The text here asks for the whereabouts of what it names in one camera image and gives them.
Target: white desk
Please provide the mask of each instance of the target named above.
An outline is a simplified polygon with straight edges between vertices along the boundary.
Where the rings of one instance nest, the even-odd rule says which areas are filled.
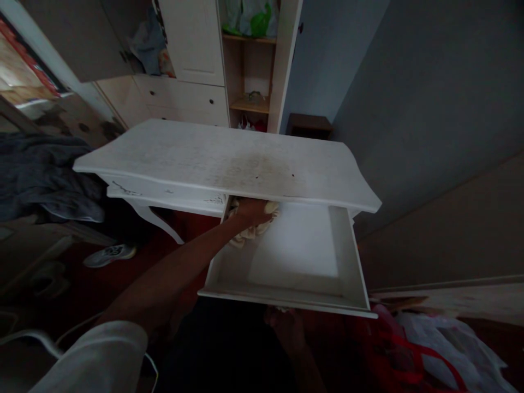
[[[150,206],[223,217],[230,195],[279,201],[278,220],[289,225],[270,227],[253,241],[250,257],[232,255],[226,246],[200,294],[369,314],[352,217],[376,212],[381,202],[342,143],[148,120],[80,157],[74,169],[98,174],[108,196],[128,201],[178,243],[182,239]],[[294,243],[302,248],[293,249]],[[246,258],[243,268],[250,272],[238,275],[233,266]]]

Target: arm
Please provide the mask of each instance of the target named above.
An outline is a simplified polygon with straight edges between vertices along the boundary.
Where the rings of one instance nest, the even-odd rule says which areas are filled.
[[[102,314],[97,325],[128,320],[149,335],[165,323],[177,295],[209,264],[211,259],[241,231],[271,219],[264,213],[266,201],[244,198],[238,213],[163,258],[131,284]]]
[[[299,392],[325,393],[322,377],[304,337],[302,317],[294,309],[282,313],[269,306],[264,321],[273,328],[291,360]]]

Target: white drawer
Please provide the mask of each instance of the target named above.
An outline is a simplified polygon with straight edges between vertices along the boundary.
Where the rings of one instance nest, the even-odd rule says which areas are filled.
[[[350,212],[291,202],[280,203],[280,211],[243,249],[226,245],[216,255],[198,294],[376,318]]]
[[[106,175],[99,176],[109,185],[109,198],[125,198],[147,202],[147,206],[186,211],[221,217],[226,196],[199,188],[160,183],[143,178]]]
[[[227,127],[227,114],[199,112],[188,109],[164,108],[163,106],[148,105],[149,112],[154,118],[163,120],[183,121],[186,123],[208,124],[209,126]]]
[[[159,76],[136,75],[133,78],[153,117],[229,126],[224,87],[180,82]]]

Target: curved desk leg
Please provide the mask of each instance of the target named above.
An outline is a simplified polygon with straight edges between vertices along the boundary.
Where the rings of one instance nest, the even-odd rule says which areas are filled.
[[[175,230],[166,221],[164,221],[158,215],[156,215],[149,208],[149,206],[141,206],[132,199],[126,199],[126,201],[133,207],[133,209],[138,213],[138,215],[142,217],[145,221],[148,221],[151,224],[156,225],[157,227],[165,230],[173,239],[175,239],[177,244],[184,244],[184,241],[178,235],[178,233],[175,232]]]

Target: shelf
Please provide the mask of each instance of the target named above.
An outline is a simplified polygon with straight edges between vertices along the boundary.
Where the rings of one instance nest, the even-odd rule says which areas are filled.
[[[269,113],[269,97],[258,103],[249,103],[240,98],[229,105],[229,109],[240,109],[246,112]]]
[[[224,34],[224,33],[222,33],[222,37],[224,39],[230,39],[234,41],[251,41],[251,42],[258,42],[261,44],[271,44],[271,45],[277,44],[277,40],[274,38],[250,38],[250,37],[241,37],[239,35],[231,35],[231,34]]]

